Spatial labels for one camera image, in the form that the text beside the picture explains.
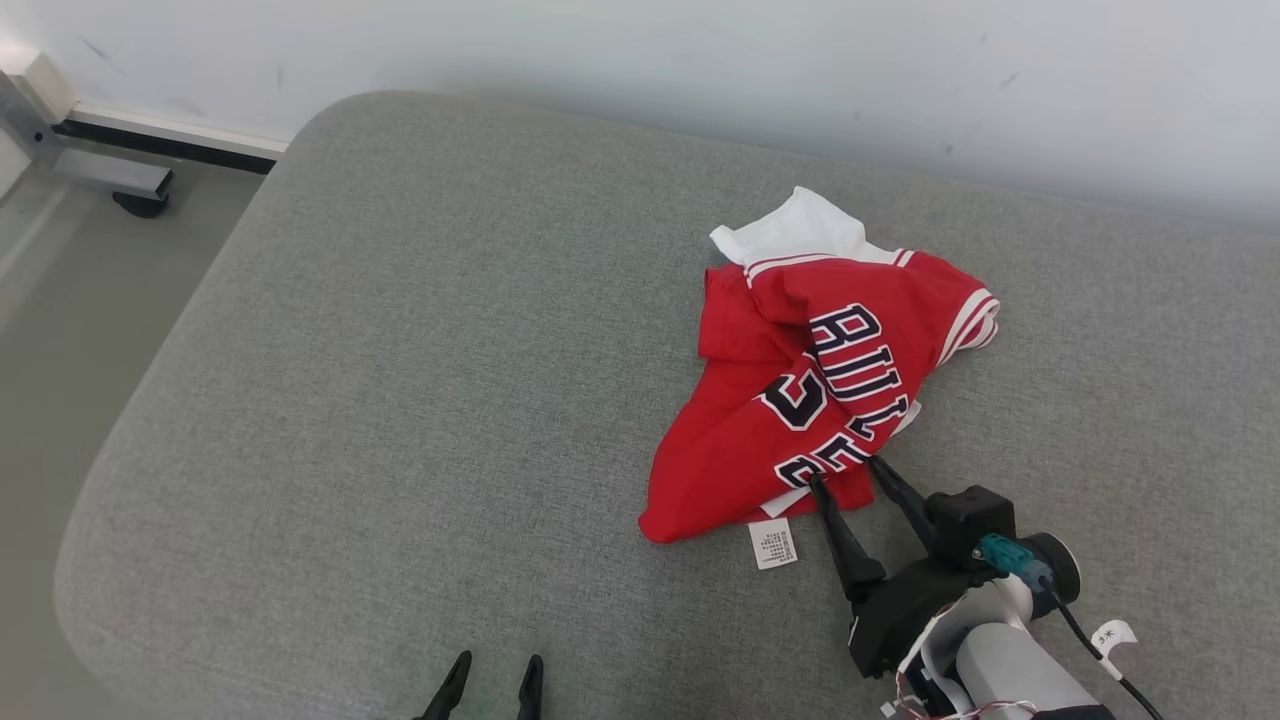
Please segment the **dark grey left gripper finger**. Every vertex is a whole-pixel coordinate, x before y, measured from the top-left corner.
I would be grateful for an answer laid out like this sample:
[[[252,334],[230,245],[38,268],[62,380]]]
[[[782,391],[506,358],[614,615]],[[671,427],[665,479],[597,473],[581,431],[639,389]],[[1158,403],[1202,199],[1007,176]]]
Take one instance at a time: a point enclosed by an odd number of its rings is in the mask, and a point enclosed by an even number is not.
[[[466,650],[458,655],[428,707],[416,717],[417,720],[447,720],[451,717],[463,697],[471,664],[471,651]]]
[[[532,655],[527,661],[524,679],[520,683],[517,700],[517,720],[540,720],[544,696],[544,662],[541,656]]]

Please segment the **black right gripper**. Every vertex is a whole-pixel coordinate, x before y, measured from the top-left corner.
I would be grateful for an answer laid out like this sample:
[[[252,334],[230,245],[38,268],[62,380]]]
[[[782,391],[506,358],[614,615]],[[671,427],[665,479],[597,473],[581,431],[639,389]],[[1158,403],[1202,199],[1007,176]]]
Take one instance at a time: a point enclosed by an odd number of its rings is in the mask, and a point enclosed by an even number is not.
[[[879,455],[873,455],[867,466],[881,493],[899,507],[925,552],[932,552],[937,532],[925,511],[925,498]],[[809,487],[841,589],[852,611],[847,651],[864,678],[878,679],[893,673],[943,606],[1000,577],[991,568],[964,569],[934,557],[919,559],[890,577],[844,520],[824,477],[813,477]]]

